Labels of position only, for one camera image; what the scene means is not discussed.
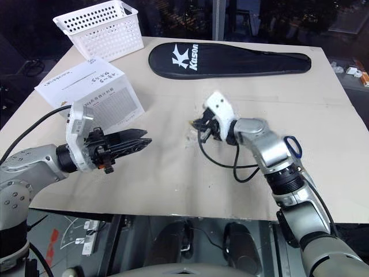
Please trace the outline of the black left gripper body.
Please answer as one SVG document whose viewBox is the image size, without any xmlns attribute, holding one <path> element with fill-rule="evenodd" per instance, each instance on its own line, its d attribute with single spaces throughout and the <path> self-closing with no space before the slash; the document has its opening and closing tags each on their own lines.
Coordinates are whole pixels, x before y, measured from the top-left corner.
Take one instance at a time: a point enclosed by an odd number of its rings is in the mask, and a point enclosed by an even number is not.
<svg viewBox="0 0 369 277">
<path fill-rule="evenodd" d="M 84 146 L 88 151 L 88 157 L 97 169 L 103 169 L 106 174 L 114 172 L 112 165 L 115 162 L 111 156 L 110 145 L 100 127 L 89 132 Z"/>
</svg>

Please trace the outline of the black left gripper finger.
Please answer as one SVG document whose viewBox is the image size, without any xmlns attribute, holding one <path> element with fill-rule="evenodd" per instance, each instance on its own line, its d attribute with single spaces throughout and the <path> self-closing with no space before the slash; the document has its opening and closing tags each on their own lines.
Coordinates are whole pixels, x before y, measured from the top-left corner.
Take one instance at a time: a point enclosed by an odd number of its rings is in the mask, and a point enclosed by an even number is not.
<svg viewBox="0 0 369 277">
<path fill-rule="evenodd" d="M 140 139 L 148 132 L 142 129 L 127 129 L 110 134 L 111 144 L 121 144 L 130 140 Z"/>
<path fill-rule="evenodd" d="M 131 155 L 139 152 L 152 142 L 151 138 L 131 138 L 114 142 L 114 158 Z"/>
</svg>

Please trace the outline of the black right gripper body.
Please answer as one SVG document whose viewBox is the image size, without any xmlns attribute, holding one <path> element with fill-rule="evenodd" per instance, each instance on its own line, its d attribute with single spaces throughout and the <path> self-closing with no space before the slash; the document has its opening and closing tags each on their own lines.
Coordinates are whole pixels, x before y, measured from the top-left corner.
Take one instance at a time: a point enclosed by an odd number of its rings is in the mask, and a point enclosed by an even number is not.
<svg viewBox="0 0 369 277">
<path fill-rule="evenodd" d="M 212 136 L 215 140 L 221 141 L 220 138 L 220 126 L 218 121 L 215 119 L 215 114 L 210 110 L 210 108 L 206 108 L 204 113 L 202 114 L 202 118 L 206 119 L 207 130 L 200 130 L 200 142 L 206 142 L 210 136 Z"/>
</svg>

